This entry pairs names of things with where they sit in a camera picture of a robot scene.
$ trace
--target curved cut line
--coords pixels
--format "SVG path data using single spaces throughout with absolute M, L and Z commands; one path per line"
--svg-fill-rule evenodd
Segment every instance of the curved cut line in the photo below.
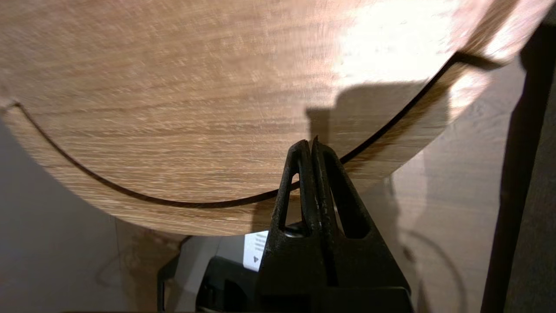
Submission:
M 341 157 L 340 158 L 341 163 L 345 164 L 346 162 L 352 160 L 359 153 L 361 153 L 363 150 L 368 148 L 371 144 L 379 140 L 384 134 L 386 134 L 394 125 L 396 125 L 397 122 L 399 122 L 405 115 L 407 115 L 407 113 L 432 88 L 432 86 L 442 77 L 442 75 L 444 75 L 444 73 L 446 73 L 452 65 L 458 62 L 480 67 L 485 70 L 492 70 L 497 67 L 500 67 L 499 64 L 486 60 L 482 57 L 471 56 L 461 52 L 456 52 L 444 64 L 444 66 L 442 66 L 442 68 L 438 71 L 438 73 L 436 73 L 436 75 L 423 87 L 423 89 L 407 105 L 405 105 L 390 121 L 388 121 L 382 128 L 380 128 L 377 132 L 375 132 L 371 137 L 369 137 L 362 144 L 360 144 L 355 149 L 353 149 L 352 151 L 348 152 L 346 155 Z M 15 103 L 13 104 L 13 106 L 20 108 L 23 114 L 25 115 L 25 117 L 29 120 L 31 124 L 33 124 L 33 126 L 44 137 L 44 139 L 71 164 L 73 164 L 75 167 L 85 172 L 90 177 L 94 178 L 96 181 L 102 183 L 103 185 L 110 187 L 125 195 L 128 195 L 132 198 L 136 198 L 151 203 L 161 204 L 169 207 L 209 209 L 209 208 L 231 208 L 231 207 L 256 203 L 256 202 L 272 199 L 278 194 L 278 189 L 274 189 L 269 192 L 253 195 L 251 197 L 235 199 L 235 200 L 227 200 L 227 201 L 219 201 L 219 202 L 182 202 L 182 201 L 172 201 L 172 200 L 152 197 L 150 195 L 145 195 L 139 192 L 135 192 L 131 189 L 120 186 L 106 178 L 103 178 L 102 176 L 88 169 L 83 164 L 79 163 L 77 160 L 73 159 L 69 154 L 67 154 L 48 136 L 48 134 L 35 122 L 33 117 L 31 117 L 31 114 L 27 111 L 27 109 L 25 109 L 25 107 L 23 107 L 21 103 Z M 291 190 L 295 190 L 298 188 L 299 188 L 299 182 L 295 182 L 291 186 Z

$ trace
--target white label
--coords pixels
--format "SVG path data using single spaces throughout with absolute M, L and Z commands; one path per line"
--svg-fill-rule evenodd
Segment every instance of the white label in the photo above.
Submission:
M 258 272 L 261 265 L 262 253 L 265 250 L 268 231 L 245 235 L 244 239 L 244 268 Z

